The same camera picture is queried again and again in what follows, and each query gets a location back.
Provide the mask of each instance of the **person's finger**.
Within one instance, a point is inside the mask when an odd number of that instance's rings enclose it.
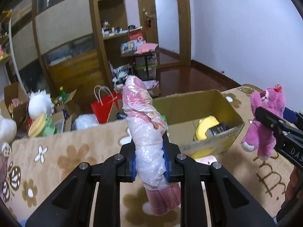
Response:
[[[285,192],[285,200],[288,201],[294,196],[294,187],[291,183],[287,185],[287,189]]]
[[[300,199],[302,195],[303,195],[303,190],[301,190],[301,191],[297,194],[297,198]]]
[[[290,183],[292,184],[293,187],[296,187],[297,183],[298,183],[298,169],[295,167],[294,170],[292,171],[290,177]]]

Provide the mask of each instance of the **white bag handle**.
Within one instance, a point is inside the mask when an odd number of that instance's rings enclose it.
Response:
[[[100,89],[99,89],[99,92],[98,92],[99,99],[98,99],[98,96],[97,96],[97,93],[96,93],[96,88],[100,88]],[[114,96],[113,96],[111,90],[110,90],[107,86],[102,86],[102,85],[97,84],[97,85],[95,86],[95,88],[94,88],[94,94],[95,94],[95,97],[96,97],[97,101],[100,102],[102,106],[103,106],[103,102],[101,101],[101,96],[100,96],[100,91],[101,91],[101,90],[103,90],[105,93],[110,94],[110,95],[112,96],[113,100],[115,100],[115,98],[114,98]]]

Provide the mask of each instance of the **white plush toy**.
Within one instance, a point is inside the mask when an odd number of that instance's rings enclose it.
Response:
[[[35,121],[41,114],[52,115],[54,113],[54,104],[51,95],[46,90],[32,92],[29,95],[28,114]]]
[[[14,120],[5,119],[1,115],[0,110],[0,148],[4,157],[9,157],[12,149],[9,145],[11,143],[17,133],[17,125]]]

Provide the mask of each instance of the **silver bolt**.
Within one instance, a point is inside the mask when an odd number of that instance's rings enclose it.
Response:
[[[186,155],[185,154],[178,154],[177,158],[180,159],[180,160],[184,160],[184,159],[186,159]]]
[[[214,162],[214,163],[212,164],[212,166],[213,166],[214,168],[216,168],[216,169],[220,169],[220,168],[222,167],[221,163],[219,163],[219,162]]]
[[[82,163],[79,165],[79,168],[80,168],[81,170],[85,170],[86,168],[88,168],[88,163],[82,162]]]
[[[123,154],[116,154],[115,159],[116,160],[122,160],[124,158]]]

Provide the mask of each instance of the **beige floral blanket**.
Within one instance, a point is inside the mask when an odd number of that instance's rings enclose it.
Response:
[[[223,92],[245,121],[245,127],[230,150],[216,157],[269,214],[275,216],[284,201],[292,165],[276,152],[267,162],[262,162],[256,152],[247,153],[240,146],[253,118],[249,96],[257,90],[254,86],[242,86]],[[24,225],[80,162],[91,165],[104,162],[119,153],[122,144],[127,142],[125,120],[46,138],[15,141],[3,188],[5,204]],[[132,184],[122,183],[120,195],[122,227],[179,226],[180,208],[162,217],[151,214],[145,190],[138,179]]]

